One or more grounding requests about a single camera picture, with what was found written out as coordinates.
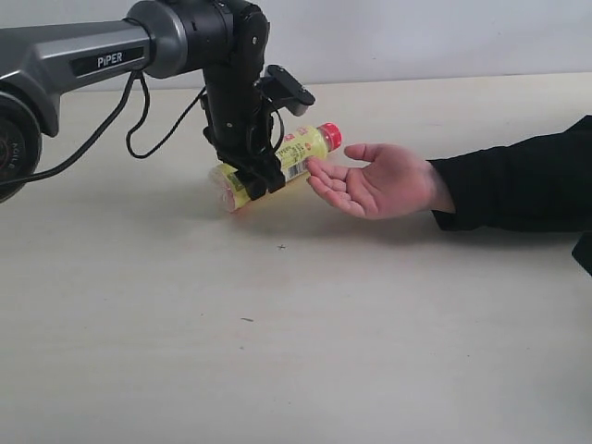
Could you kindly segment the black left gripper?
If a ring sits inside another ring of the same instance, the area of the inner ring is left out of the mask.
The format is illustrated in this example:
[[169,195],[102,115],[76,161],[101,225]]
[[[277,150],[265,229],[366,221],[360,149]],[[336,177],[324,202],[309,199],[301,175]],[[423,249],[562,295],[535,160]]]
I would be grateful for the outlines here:
[[281,162],[270,144],[271,117],[255,83],[265,74],[226,64],[203,69],[208,140],[251,201],[285,186]]

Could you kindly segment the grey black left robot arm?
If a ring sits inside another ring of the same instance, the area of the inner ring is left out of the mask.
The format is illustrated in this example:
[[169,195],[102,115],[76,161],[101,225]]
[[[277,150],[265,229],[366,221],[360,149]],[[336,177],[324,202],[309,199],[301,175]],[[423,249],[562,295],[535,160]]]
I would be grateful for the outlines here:
[[285,183],[271,141],[277,106],[262,69],[269,22],[247,1],[141,1],[117,21],[1,31],[1,197],[61,172],[37,170],[59,131],[63,94],[120,75],[130,81],[201,71],[206,139],[253,198]]

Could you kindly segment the black sleeved forearm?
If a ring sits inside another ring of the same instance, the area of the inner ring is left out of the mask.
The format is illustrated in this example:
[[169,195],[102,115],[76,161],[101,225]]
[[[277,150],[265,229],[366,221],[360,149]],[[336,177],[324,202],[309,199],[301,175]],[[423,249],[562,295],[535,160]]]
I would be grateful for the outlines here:
[[432,163],[454,211],[435,211],[440,229],[517,232],[591,229],[591,117],[539,135]]

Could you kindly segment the person's open hand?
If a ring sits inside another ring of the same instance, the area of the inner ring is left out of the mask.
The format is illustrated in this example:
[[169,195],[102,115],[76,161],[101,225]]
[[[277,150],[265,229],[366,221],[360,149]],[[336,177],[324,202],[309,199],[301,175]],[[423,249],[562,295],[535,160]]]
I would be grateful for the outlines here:
[[316,157],[306,160],[308,184],[341,212],[368,220],[424,211],[455,212],[444,179],[412,151],[392,144],[358,143],[347,146],[344,153],[365,165],[341,166]]

